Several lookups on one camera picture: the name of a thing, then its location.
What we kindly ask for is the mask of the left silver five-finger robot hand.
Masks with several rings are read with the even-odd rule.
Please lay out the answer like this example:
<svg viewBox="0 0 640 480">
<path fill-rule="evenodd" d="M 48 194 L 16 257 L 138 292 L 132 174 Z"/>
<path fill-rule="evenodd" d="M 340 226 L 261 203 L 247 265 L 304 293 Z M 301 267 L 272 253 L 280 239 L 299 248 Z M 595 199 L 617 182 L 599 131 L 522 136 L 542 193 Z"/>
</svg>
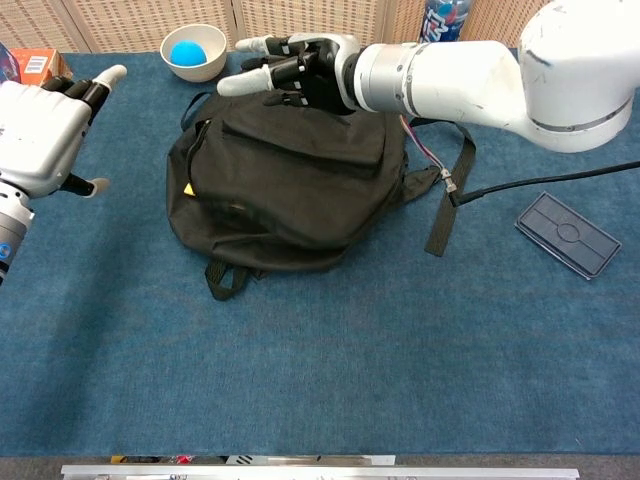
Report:
<svg viewBox="0 0 640 480">
<path fill-rule="evenodd" d="M 58 190 L 91 198 L 109 187 L 106 178 L 72 173 L 95 117 L 127 69 L 116 64 L 90 80 L 55 77 L 43 86 L 1 85 L 1 181 L 31 199 Z"/>
</svg>

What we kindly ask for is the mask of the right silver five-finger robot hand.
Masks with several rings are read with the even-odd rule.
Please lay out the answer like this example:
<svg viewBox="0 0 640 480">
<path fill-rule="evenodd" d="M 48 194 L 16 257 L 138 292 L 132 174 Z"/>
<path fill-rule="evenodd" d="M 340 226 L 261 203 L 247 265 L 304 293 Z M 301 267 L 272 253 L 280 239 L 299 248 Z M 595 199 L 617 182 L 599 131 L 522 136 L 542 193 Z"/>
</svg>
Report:
<svg viewBox="0 0 640 480">
<path fill-rule="evenodd" d="M 337 115 L 359 108 L 353 76 L 361 46 L 352 35 L 265 35 L 239 40 L 236 50 L 258 56 L 243 62 L 240 73 L 217 83 L 220 96 L 263 93 L 266 106 L 315 108 Z"/>
</svg>

